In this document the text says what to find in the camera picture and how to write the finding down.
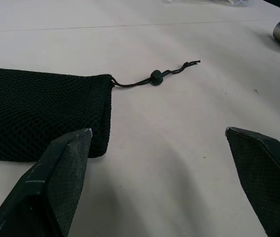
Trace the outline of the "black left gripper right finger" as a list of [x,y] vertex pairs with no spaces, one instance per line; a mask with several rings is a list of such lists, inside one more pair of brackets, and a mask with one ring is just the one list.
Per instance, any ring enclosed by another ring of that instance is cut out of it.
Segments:
[[241,186],[269,237],[280,237],[280,142],[261,133],[225,131]]

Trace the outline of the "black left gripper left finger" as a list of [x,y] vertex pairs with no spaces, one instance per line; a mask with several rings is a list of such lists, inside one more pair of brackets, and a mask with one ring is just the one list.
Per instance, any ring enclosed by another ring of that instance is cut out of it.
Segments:
[[53,140],[0,206],[0,237],[66,237],[81,196],[92,130]]

